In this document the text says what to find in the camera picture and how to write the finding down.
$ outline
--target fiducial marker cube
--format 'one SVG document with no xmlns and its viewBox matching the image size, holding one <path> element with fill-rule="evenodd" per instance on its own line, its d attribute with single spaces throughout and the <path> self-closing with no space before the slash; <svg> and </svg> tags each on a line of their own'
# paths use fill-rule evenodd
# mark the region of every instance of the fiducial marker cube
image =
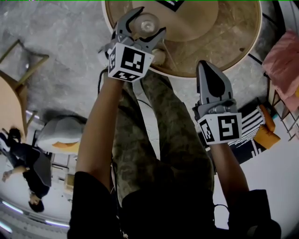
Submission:
<svg viewBox="0 0 299 239">
<path fill-rule="evenodd" d="M 145 76 L 153 59 L 152 54 L 116 43 L 109 55 L 108 76 L 134 82 Z"/>
<path fill-rule="evenodd" d="M 206 114 L 198 121 L 207 145 L 227 143 L 242 138 L 242 114 Z"/>
</svg>

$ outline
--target person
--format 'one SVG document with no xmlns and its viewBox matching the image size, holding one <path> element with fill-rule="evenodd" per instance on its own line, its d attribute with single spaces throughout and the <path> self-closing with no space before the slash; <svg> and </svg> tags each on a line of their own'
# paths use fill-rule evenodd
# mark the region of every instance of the person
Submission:
<svg viewBox="0 0 299 239">
<path fill-rule="evenodd" d="M 23 173 L 30 190 L 28 202 L 30 208 L 35 212 L 43 212 L 42 198 L 48 194 L 50 187 L 42 182 L 33 167 L 33 164 L 40 156 L 40 152 L 31 145 L 16 142 L 15 137 L 11 135 L 11 131 L 9 135 L 5 132 L 0 133 L 2 151 L 13 166 L 12 170 L 3 173 L 2 181 L 6 182 L 11 175 Z"/>
<path fill-rule="evenodd" d="M 215 226 L 214 170 L 186 106 L 165 77 L 148 72 L 141 85 L 157 118 L 161 160 L 132 84 L 106 76 L 82 135 L 68 238 L 280 238 L 265 190 L 249 190 L 227 144 L 211 146 L 230 212 L 229 230 Z"/>
</svg>

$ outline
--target black hair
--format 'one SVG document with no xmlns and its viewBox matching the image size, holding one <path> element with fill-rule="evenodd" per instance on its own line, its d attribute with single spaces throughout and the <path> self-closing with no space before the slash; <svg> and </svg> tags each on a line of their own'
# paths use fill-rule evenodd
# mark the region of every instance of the black hair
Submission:
<svg viewBox="0 0 299 239">
<path fill-rule="evenodd" d="M 38 202 L 38 205 L 31 204 L 30 202 L 28 202 L 28 203 L 29 203 L 30 208 L 35 212 L 43 212 L 45 210 L 45 208 L 43 206 L 43 202 L 41 200 Z"/>
<path fill-rule="evenodd" d="M 19 143 L 21 142 L 21 133 L 17 128 L 11 128 L 9 130 L 8 137 L 11 139 L 17 139 Z"/>
</svg>

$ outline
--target black clothing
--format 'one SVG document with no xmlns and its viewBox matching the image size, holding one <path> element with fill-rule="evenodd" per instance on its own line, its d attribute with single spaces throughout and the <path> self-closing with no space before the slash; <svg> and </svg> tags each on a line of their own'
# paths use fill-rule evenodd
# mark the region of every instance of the black clothing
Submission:
<svg viewBox="0 0 299 239">
<path fill-rule="evenodd" d="M 34 170 L 31 169 L 23 173 L 23 177 L 26 179 L 30 190 L 34 192 L 39 199 L 42 199 L 48 194 L 50 187 L 42 183 L 40 177 Z"/>
<path fill-rule="evenodd" d="M 265 190 L 245 193 L 231 210 L 229 230 L 214 225 L 214 204 L 209 190 L 148 188 L 127 195 L 120 220 L 107 188 L 88 173 L 75 174 L 68 238 L 254 238 L 271 234 L 280 238 L 279 225 L 271 220 Z"/>
<path fill-rule="evenodd" d="M 42 197 L 48 194 L 50 188 L 42 183 L 33 168 L 33 164 L 39 155 L 40 152 L 35 150 L 31 145 L 17 143 L 14 140 L 11 142 L 10 151 L 7 153 L 7 157 L 14 168 L 18 166 L 30 168 L 30 170 L 23 173 L 23 177 L 26 179 L 30 190 L 34 192 L 39 199 L 42 199 Z"/>
</svg>

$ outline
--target white wall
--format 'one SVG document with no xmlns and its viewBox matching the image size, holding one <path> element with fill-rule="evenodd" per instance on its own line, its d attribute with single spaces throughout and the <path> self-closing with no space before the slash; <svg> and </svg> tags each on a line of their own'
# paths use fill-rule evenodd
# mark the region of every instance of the white wall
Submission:
<svg viewBox="0 0 299 239">
<path fill-rule="evenodd" d="M 281 141 L 271 149 L 241 165 L 250 190 L 266 189 L 272 219 L 287 236 L 299 222 L 299 141 L 288 142 L 288 135 L 278 118 L 275 133 Z M 215 177 L 214 204 L 225 204 L 219 179 Z M 215 222 L 220 228 L 227 228 L 228 212 L 224 207 L 215 209 Z"/>
</svg>

